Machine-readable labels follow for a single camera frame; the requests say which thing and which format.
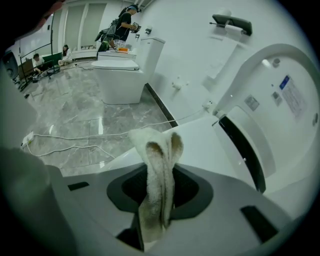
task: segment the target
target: marble floor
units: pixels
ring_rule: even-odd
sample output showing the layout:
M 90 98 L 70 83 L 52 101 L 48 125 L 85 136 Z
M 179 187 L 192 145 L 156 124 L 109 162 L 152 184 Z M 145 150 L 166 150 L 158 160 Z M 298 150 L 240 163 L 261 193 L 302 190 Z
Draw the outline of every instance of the marble floor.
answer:
M 37 121 L 26 135 L 51 135 L 78 138 L 91 135 L 119 134 L 147 124 L 167 121 L 165 115 L 145 87 L 140 104 L 106 105 L 101 101 L 100 89 L 91 70 L 90 62 L 78 62 L 80 67 L 62 70 L 37 83 L 31 83 L 24 91 L 28 102 L 38 113 Z M 171 128 L 169 123 L 153 126 L 163 132 Z M 127 135 L 91 137 L 80 140 L 64 140 L 35 136 L 30 150 L 42 155 L 71 146 L 100 146 L 118 157 L 133 146 Z M 42 156 L 47 165 L 60 168 L 62 175 L 75 176 L 97 173 L 112 160 L 99 148 L 72 148 Z

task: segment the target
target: dirty white towel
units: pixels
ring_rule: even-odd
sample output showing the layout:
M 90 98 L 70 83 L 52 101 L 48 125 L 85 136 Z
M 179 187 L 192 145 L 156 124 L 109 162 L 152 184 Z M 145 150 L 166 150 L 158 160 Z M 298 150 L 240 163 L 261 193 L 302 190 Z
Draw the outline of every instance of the dirty white towel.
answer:
M 139 207 L 139 220 L 143 242 L 150 243 L 159 240 L 163 227 L 169 225 L 175 191 L 172 171 L 184 146 L 176 132 L 152 128 L 131 130 L 129 137 L 147 165 L 147 194 Z

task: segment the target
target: toilet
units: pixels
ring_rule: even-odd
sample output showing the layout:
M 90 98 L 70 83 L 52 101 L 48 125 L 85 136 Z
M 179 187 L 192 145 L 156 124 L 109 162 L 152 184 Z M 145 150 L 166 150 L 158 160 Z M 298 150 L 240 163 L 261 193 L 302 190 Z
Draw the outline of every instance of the toilet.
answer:
M 137 57 L 136 54 L 134 54 L 132 51 L 129 51 L 129 53 L 123 53 L 115 50 L 107 50 L 107 51 L 100 51 L 98 52 L 98 61 L 104 61 L 104 60 L 114 60 L 114 61 L 120 61 L 124 59 L 128 60 L 135 60 Z
M 165 41 L 157 37 L 142 38 L 136 60 L 105 59 L 91 65 L 98 79 L 105 104 L 138 104 L 146 83 L 155 72 Z

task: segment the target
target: label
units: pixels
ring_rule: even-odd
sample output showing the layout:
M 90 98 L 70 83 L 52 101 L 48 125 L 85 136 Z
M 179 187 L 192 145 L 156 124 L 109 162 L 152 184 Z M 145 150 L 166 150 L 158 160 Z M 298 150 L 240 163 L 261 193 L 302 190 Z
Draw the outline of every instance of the label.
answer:
M 307 108 L 307 103 L 303 95 L 295 86 L 294 81 L 289 75 L 285 76 L 279 87 L 282 91 L 284 100 L 289 105 L 295 119 L 298 120 Z
M 282 102 L 282 98 L 279 95 L 279 93 L 277 93 L 276 91 L 274 93 L 272 93 L 271 97 L 273 98 L 275 104 L 277 107 L 280 106 L 281 102 Z
M 257 107 L 259 107 L 260 103 L 253 97 L 252 95 L 249 95 L 245 101 L 244 101 L 248 107 L 252 110 L 255 111 Z

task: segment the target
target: open toilet lid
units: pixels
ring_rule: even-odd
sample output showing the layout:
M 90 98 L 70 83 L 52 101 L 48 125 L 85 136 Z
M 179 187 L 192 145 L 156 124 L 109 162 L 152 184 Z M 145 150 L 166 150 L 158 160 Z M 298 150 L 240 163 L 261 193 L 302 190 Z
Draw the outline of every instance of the open toilet lid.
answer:
M 139 66 L 133 60 L 98 60 L 91 64 L 96 69 L 105 70 L 139 70 Z

